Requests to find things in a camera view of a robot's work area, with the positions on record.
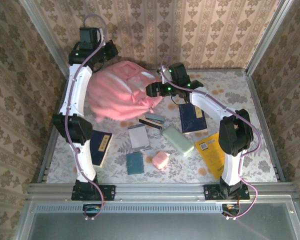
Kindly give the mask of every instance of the floral tablecloth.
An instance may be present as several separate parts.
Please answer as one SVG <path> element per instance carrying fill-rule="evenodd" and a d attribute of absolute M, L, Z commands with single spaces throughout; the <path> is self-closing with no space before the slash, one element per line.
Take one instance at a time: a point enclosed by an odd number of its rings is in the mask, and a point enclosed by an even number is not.
<path fill-rule="evenodd" d="M 245 157 L 242 170 L 243 177 L 249 182 L 276 182 L 276 174 L 244 73 L 242 71 L 188 71 L 188 74 L 192 80 L 202 82 L 219 100 L 228 103 L 235 109 L 244 108 L 249 112 L 251 122 L 261 133 L 262 147 L 252 155 Z M 174 100 L 177 104 L 184 103 L 184 100 L 177 96 L 174 97 Z M 168 126 L 175 126 L 181 131 L 179 108 L 170 97 L 165 97 L 154 108 L 154 113 L 165 116 L 164 129 Z M 128 175 L 126 155 L 132 152 L 128 126 L 138 124 L 138 120 L 118 122 L 106 119 L 97 124 L 87 102 L 84 107 L 84 116 L 93 124 L 93 129 L 114 134 L 102 168 L 96 168 L 100 183 L 209 183 L 218 181 L 210 173 L 196 148 L 187 157 L 183 157 L 164 139 L 160 130 L 148 126 L 146 126 L 146 130 L 151 149 L 142 152 L 144 173 Z M 193 143 L 211 136 L 219 130 L 217 122 L 208 115 L 205 117 L 208 125 L 207 133 L 186 135 Z M 254 135 L 250 149 L 257 146 L 257 140 Z M 167 167 L 158 170 L 152 164 L 152 157 L 161 150 L 170 153 L 170 157 Z M 74 183 L 76 177 L 75 160 L 70 146 L 59 135 L 46 182 Z"/>

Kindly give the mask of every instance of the dark blue book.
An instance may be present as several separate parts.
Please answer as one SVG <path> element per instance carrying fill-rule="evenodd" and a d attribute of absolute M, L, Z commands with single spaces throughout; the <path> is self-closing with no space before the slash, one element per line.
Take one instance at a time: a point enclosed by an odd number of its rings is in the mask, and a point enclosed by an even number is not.
<path fill-rule="evenodd" d="M 126 155 L 126 169 L 128 175 L 143 174 L 145 172 L 142 152 L 134 152 Z"/>
<path fill-rule="evenodd" d="M 208 131 L 205 113 L 192 103 L 179 105 L 183 134 L 204 133 Z"/>
<path fill-rule="evenodd" d="M 93 130 L 90 140 L 92 164 L 102 167 L 112 140 L 112 133 Z"/>

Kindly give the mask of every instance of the yellow book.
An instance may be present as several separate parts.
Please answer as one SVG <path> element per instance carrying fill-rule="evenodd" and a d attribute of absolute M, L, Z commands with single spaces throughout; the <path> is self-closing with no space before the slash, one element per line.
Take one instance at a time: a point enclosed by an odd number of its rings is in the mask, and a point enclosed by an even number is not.
<path fill-rule="evenodd" d="M 219 133 L 195 143 L 206 165 L 216 180 L 219 180 L 225 167 L 225 152 L 219 145 Z"/>

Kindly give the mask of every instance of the wallpaper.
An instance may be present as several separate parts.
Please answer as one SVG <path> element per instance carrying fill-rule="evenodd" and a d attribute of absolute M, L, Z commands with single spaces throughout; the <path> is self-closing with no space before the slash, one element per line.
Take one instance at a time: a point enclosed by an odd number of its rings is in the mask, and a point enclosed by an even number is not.
<path fill-rule="evenodd" d="M 165 55 L 190 69 L 242 68 L 279 0 L 34 0 L 63 60 L 87 14 L 101 15 L 119 55 L 156 68 Z M 103 27 L 97 18 L 90 27 Z"/>
<path fill-rule="evenodd" d="M 23 7 L 0 1 L 0 240 L 17 228 L 64 82 Z"/>
<path fill-rule="evenodd" d="M 293 2 L 253 79 L 283 173 L 300 194 L 300 0 Z"/>

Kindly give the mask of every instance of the pink backpack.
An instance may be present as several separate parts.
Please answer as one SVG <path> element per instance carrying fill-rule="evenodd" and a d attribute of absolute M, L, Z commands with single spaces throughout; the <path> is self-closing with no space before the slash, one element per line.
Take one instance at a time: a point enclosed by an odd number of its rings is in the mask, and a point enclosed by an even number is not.
<path fill-rule="evenodd" d="M 87 97 L 95 120 L 105 117 L 125 121 L 152 112 L 161 96 L 149 97 L 146 86 L 161 80 L 148 70 L 131 61 L 115 63 L 93 74 Z"/>

